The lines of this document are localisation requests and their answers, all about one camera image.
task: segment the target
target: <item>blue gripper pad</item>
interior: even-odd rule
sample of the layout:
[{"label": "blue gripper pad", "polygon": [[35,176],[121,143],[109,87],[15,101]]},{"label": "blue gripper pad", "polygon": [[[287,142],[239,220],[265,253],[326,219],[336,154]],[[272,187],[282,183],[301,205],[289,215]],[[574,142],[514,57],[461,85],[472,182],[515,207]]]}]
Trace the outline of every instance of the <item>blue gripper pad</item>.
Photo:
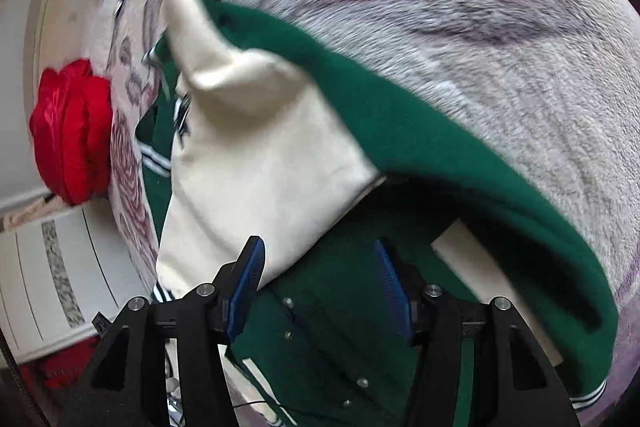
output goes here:
[{"label": "blue gripper pad", "polygon": [[386,301],[396,325],[396,331],[405,342],[412,345],[415,328],[411,321],[411,305],[406,295],[393,263],[382,241],[377,240],[373,245],[376,254],[378,272],[382,281]]},{"label": "blue gripper pad", "polygon": [[239,277],[236,290],[229,301],[229,321],[225,334],[232,343],[242,333],[249,315],[251,301],[258,289],[258,283],[264,270],[264,242],[256,237],[252,252]]}]

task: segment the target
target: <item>cable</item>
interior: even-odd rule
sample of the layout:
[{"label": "cable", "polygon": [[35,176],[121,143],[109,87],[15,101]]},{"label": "cable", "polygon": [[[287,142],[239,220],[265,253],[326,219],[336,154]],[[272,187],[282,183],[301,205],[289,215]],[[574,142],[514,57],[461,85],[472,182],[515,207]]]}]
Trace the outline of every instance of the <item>cable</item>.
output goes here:
[{"label": "cable", "polygon": [[333,418],[331,416],[325,416],[322,414],[318,414],[315,412],[309,412],[309,411],[301,411],[300,409],[296,409],[295,407],[290,407],[289,405],[283,405],[281,403],[271,403],[268,402],[266,400],[256,400],[256,401],[252,401],[252,402],[245,402],[245,403],[238,403],[234,406],[234,409],[238,408],[238,407],[244,407],[246,405],[254,405],[256,403],[265,403],[267,405],[277,405],[278,407],[282,407],[283,409],[287,409],[293,412],[297,412],[298,414],[304,415],[304,416],[309,416],[311,418],[316,418],[318,420],[329,420],[331,422],[335,422],[335,423],[339,423],[342,425],[349,425],[350,427],[358,427],[355,423],[351,423],[351,422],[345,422],[344,420],[340,420],[339,418]]}]

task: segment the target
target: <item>white stripe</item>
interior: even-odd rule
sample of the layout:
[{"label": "white stripe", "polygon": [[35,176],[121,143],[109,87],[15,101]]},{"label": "white stripe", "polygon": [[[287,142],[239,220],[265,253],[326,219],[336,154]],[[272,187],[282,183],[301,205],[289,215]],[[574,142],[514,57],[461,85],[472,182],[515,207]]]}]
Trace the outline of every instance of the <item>white stripe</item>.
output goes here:
[{"label": "white stripe", "polygon": [[154,286],[154,297],[156,298],[156,301],[164,302],[164,300],[162,299],[162,295],[160,295],[160,290],[157,284]]},{"label": "white stripe", "polygon": [[572,402],[580,402],[580,401],[584,401],[584,400],[588,400],[590,398],[593,398],[594,396],[596,396],[597,394],[601,393],[602,390],[604,389],[604,386],[606,385],[607,380],[604,380],[595,391],[592,391],[589,394],[585,394],[584,396],[574,396],[572,397],[571,401]]},{"label": "white stripe", "polygon": [[255,362],[252,359],[243,359],[242,362],[244,363],[246,368],[249,370],[249,372],[252,375],[254,375],[255,380],[258,381],[258,383],[262,386],[265,392],[267,392],[269,396],[271,396],[275,400],[276,404],[278,404],[282,412],[287,415],[287,418],[289,418],[289,421],[293,423],[293,425],[298,425],[298,423],[291,417],[289,412],[287,412],[287,410],[284,409],[284,406],[280,404],[280,401],[276,398],[275,394],[273,394],[273,389],[271,388],[271,384],[269,384],[269,381],[262,374],[262,371],[258,369],[258,366],[255,365]]},{"label": "white stripe", "polygon": [[[226,346],[218,345],[220,352],[220,360],[222,360],[222,367],[225,371],[225,377],[227,381],[233,382],[234,387],[242,395],[243,402],[252,402],[264,400],[264,397],[258,392],[251,381],[242,373],[233,363],[225,356]],[[278,422],[278,415],[269,406],[268,403],[256,403],[251,406],[259,412],[270,423]]]},{"label": "white stripe", "polygon": [[180,111],[180,104],[182,103],[182,99],[181,98],[176,98],[175,99],[175,105],[174,105],[174,124],[175,121],[178,120],[178,112]]},{"label": "white stripe", "polygon": [[602,384],[601,384],[601,389],[598,391],[598,393],[591,399],[586,400],[586,401],[582,401],[582,402],[575,402],[572,403],[572,405],[574,406],[574,409],[584,409],[585,407],[588,407],[590,405],[592,405],[593,403],[597,402],[600,397],[604,394],[604,390],[607,387],[607,381],[605,380]]},{"label": "white stripe", "polygon": [[164,300],[166,300],[167,302],[174,300],[174,298],[169,295],[167,290],[165,290],[164,286],[161,286],[160,283],[156,284],[156,287],[162,292],[162,295],[164,295]]},{"label": "white stripe", "polygon": [[171,160],[168,160],[161,154],[154,151],[153,147],[151,147],[150,145],[142,142],[138,143],[143,154],[149,156],[149,158],[153,159],[159,166],[164,167],[167,170],[171,170]]},{"label": "white stripe", "polygon": [[167,171],[167,170],[163,169],[161,166],[155,164],[153,162],[153,160],[151,160],[150,158],[147,158],[146,156],[142,156],[142,163],[143,163],[143,165],[146,166],[146,168],[148,168],[149,170],[152,170],[153,172],[155,172],[159,176],[162,176],[163,178],[170,178],[171,177],[171,173],[169,171]]}]

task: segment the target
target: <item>white wall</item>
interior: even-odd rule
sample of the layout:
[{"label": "white wall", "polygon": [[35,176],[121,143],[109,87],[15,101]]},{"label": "white wall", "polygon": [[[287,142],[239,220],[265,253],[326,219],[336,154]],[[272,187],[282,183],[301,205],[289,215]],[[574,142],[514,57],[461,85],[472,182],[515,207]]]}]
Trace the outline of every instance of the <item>white wall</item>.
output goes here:
[{"label": "white wall", "polygon": [[0,0],[0,213],[46,192],[29,142],[22,65],[31,0]]}]

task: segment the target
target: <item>bed sheet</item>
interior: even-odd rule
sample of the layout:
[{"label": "bed sheet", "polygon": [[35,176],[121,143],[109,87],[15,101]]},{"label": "bed sheet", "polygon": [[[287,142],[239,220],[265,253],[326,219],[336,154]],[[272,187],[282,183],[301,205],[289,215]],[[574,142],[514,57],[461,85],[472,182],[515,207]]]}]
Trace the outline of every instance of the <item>bed sheet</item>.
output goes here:
[{"label": "bed sheet", "polygon": [[[158,242],[133,131],[159,89],[142,57],[162,0],[124,0],[108,74],[110,197],[149,287]],[[501,155],[575,226],[602,263],[620,327],[602,397],[640,363],[640,18],[627,0],[232,0],[293,22],[443,111]]]}]

